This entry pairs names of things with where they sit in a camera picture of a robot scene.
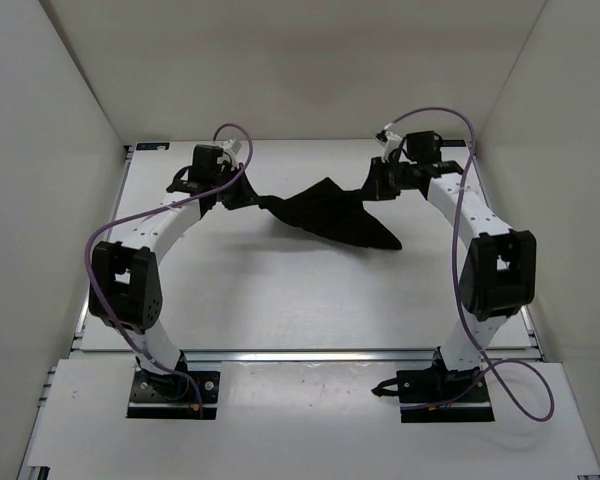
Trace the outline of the black skirt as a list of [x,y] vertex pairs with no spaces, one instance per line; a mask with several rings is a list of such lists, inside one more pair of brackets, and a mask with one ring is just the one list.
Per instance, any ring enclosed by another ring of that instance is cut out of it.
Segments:
[[358,191],[345,191],[326,177],[289,198],[262,195],[258,206],[281,222],[345,245],[399,251],[400,240],[363,205]]

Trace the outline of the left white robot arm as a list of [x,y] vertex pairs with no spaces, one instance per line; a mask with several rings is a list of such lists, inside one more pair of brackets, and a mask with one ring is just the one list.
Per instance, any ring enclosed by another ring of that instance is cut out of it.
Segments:
[[174,175],[156,207],[101,227],[85,247],[89,312],[117,330],[147,382],[165,397],[177,398],[197,382],[160,321],[159,266],[216,204],[255,199],[246,188],[246,167],[228,151],[213,147],[210,157],[195,159]]

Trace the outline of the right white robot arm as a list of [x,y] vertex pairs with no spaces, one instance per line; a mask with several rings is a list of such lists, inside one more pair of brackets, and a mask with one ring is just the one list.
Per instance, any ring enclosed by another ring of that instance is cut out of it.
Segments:
[[500,219],[454,161],[419,165],[373,158],[362,197],[392,200],[403,190],[419,191],[452,225],[453,257],[458,243],[466,248],[462,270],[453,275],[460,319],[438,349],[444,366],[428,376],[432,395],[447,401],[463,390],[462,374],[479,367],[498,329],[534,298],[537,242],[530,231]]

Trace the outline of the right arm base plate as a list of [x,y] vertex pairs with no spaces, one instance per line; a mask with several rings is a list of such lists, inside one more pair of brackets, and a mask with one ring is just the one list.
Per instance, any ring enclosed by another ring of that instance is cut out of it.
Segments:
[[435,367],[398,370],[403,424],[485,423],[495,420],[489,390],[479,368],[444,375]]

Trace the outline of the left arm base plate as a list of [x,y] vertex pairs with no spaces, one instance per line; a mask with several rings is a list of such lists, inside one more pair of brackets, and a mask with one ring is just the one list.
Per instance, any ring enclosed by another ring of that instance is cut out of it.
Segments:
[[131,419],[215,420],[221,380],[220,371],[189,371],[200,398],[190,383],[177,377],[136,370],[126,417]]

